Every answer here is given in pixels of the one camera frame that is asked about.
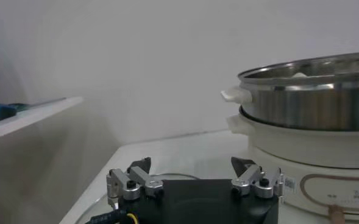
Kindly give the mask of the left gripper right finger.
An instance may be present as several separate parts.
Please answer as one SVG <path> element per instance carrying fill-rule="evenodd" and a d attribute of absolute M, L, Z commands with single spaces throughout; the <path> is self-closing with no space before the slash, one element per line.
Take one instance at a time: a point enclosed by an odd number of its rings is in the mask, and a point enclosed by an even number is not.
<path fill-rule="evenodd" d="M 232 190 L 240 197 L 255 194 L 258 198 L 281 197 L 284 188 L 284 175 L 281 168 L 268 172 L 250 159 L 231 157 L 236 178 L 230 181 Z"/>

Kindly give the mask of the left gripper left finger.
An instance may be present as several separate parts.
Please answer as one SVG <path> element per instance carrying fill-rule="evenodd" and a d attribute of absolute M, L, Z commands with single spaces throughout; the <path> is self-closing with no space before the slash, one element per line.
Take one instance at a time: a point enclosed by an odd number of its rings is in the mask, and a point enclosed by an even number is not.
<path fill-rule="evenodd" d="M 115 209 L 115 199 L 136 201 L 141 193 L 149 198 L 161 198 L 164 194 L 163 181 L 149 174 L 151 157 L 134 161 L 123 172 L 121 169 L 110 169 L 106 175 L 107 201 Z"/>

